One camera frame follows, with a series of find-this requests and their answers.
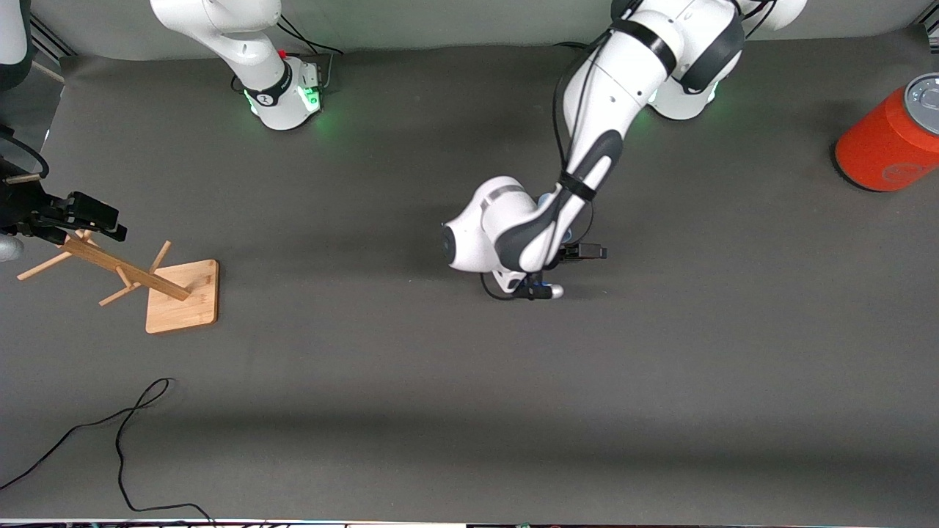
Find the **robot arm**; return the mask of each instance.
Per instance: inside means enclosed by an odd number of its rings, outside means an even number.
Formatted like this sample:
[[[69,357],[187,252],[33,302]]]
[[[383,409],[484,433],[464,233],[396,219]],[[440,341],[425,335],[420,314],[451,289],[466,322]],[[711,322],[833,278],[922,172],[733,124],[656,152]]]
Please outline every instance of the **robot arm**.
[[[36,48],[29,41],[29,0],[0,0],[0,91],[26,78]]]
[[[316,65],[281,58],[261,30],[277,24],[281,0],[150,0],[167,28],[206,46],[245,86],[252,112],[269,128],[298,127],[319,111]]]
[[[65,229],[90,229],[116,241],[127,237],[115,208],[84,193],[70,193],[66,198],[46,193],[41,181],[48,167],[42,164],[40,173],[30,174],[0,158],[0,262],[13,260],[23,251],[13,238],[16,235],[57,245],[65,243]]]
[[[750,9],[767,3],[741,1],[756,5]],[[805,1],[769,3],[803,6]],[[781,9],[774,16],[788,12]],[[550,198],[536,206],[507,176],[484,183],[463,212],[444,225],[450,266],[492,272],[502,290],[516,297],[561,297],[563,288],[545,285],[541,272],[557,258],[568,227],[619,161],[633,119],[669,78],[695,94],[726,77],[743,50],[740,15],[730,0],[628,3],[564,91],[571,148]]]
[[[808,0],[737,0],[744,15],[744,29],[748,33],[757,25],[770,31],[786,27],[799,18],[807,2]]]

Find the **wooden peg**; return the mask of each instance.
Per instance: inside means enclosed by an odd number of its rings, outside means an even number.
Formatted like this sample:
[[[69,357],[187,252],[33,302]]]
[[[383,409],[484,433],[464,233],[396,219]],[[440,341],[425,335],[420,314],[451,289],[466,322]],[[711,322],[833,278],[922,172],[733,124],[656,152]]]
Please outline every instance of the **wooden peg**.
[[[40,273],[42,273],[42,272],[45,272],[46,270],[48,270],[48,269],[51,268],[52,266],[54,266],[54,265],[58,264],[59,262],[65,260],[65,259],[67,259],[67,258],[69,258],[70,256],[71,256],[71,253],[62,253],[62,254],[53,256],[52,258],[50,258],[49,260],[46,260],[46,261],[43,262],[42,264],[39,264],[39,265],[36,266],[35,268],[33,268],[33,269],[31,269],[31,270],[26,270],[25,272],[20,273],[19,275],[16,276],[16,278],[20,279],[21,281],[24,281],[24,280],[28,279],[29,277],[32,277],[32,276],[38,275],[38,274],[40,274]]]
[[[166,256],[166,252],[170,250],[170,246],[173,245],[172,242],[166,241],[163,243],[163,247],[160,248],[160,252],[157,254],[157,257],[153,259],[153,264],[150,264],[150,272],[155,272],[160,264],[163,262],[163,258]]]
[[[133,287],[133,284],[131,284],[131,279],[127,278],[127,274],[124,273],[124,270],[120,266],[115,268],[115,272],[117,273],[117,276],[120,277],[120,280],[124,281],[125,288],[130,289]]]
[[[121,297],[124,297],[125,295],[127,295],[128,293],[131,293],[132,291],[136,290],[139,287],[140,287],[140,283],[133,283],[130,287],[125,287],[124,289],[120,289],[117,292],[111,294],[110,296],[105,297],[104,299],[101,299],[100,301],[98,301],[98,306],[105,306],[107,304],[113,303],[114,301],[120,299]]]

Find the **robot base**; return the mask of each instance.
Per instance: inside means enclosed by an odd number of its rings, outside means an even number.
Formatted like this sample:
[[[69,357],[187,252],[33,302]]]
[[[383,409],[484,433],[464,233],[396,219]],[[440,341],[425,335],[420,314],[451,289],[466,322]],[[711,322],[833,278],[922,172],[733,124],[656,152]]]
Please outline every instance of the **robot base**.
[[[253,101],[247,92],[244,94],[251,104],[252,113],[260,117],[266,127],[275,131],[299,127],[309,116],[319,112],[321,104],[316,64],[307,64],[296,57],[288,57],[284,62],[291,70],[291,85],[277,104],[262,106]]]
[[[710,85],[700,94],[686,94],[678,81],[669,78],[649,99],[649,106],[662,117],[675,121],[684,121],[697,117],[704,107],[714,100],[717,83]]]

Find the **black band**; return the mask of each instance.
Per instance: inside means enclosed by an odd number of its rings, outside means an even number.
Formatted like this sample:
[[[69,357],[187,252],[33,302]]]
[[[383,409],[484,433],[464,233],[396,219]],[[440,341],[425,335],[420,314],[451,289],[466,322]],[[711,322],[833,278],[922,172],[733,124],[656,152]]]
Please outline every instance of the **black band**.
[[[685,93],[700,94],[717,75],[744,49],[747,36],[739,18],[733,18],[724,31],[711,42],[691,68],[678,80]]]
[[[561,173],[561,177],[558,179],[558,183],[564,189],[567,189],[574,196],[580,198],[585,202],[592,202],[596,198],[596,191],[587,186],[583,181],[574,178],[573,176],[567,174],[566,172]]]
[[[281,75],[281,80],[277,84],[263,90],[252,90],[246,87],[244,91],[248,92],[248,95],[261,106],[273,106],[290,88],[291,79],[293,79],[293,71],[290,65],[284,62],[284,75]]]
[[[631,20],[615,20],[609,27],[629,35],[649,48],[658,57],[662,66],[665,67],[665,73],[671,77],[671,74],[678,66],[678,59],[675,58],[675,52],[671,50],[669,44],[659,37],[655,31]]]

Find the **gray wall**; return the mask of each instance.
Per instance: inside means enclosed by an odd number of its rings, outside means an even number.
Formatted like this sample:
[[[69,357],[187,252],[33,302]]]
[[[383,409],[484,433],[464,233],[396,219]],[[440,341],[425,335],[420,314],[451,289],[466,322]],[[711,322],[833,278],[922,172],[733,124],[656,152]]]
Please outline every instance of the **gray wall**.
[[[792,26],[764,38],[877,35],[910,23],[930,0],[808,0]],[[211,53],[163,28],[148,0],[33,0],[34,11],[83,54],[147,60]],[[609,0],[284,0],[307,38],[346,50],[591,40]],[[276,28],[279,47],[300,47]]]

